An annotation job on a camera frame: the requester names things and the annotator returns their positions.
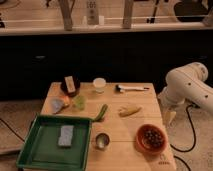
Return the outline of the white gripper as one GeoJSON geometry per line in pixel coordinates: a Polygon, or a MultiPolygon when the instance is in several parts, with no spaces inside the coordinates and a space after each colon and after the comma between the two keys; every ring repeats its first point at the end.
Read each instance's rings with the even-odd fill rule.
{"type": "Polygon", "coordinates": [[[174,111],[175,108],[178,106],[177,103],[170,103],[170,102],[162,102],[161,103],[162,107],[162,113],[165,116],[165,125],[168,126],[171,124],[171,122],[173,121],[173,119],[176,116],[176,112],[174,111]]]}

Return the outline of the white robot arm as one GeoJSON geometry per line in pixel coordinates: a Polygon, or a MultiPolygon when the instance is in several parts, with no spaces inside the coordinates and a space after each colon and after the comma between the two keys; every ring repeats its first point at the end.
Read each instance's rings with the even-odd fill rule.
{"type": "Polygon", "coordinates": [[[175,108],[190,100],[213,114],[213,88],[205,84],[207,67],[193,62],[170,70],[165,77],[166,86],[158,94],[162,120],[169,125],[176,115],[175,108]]]}

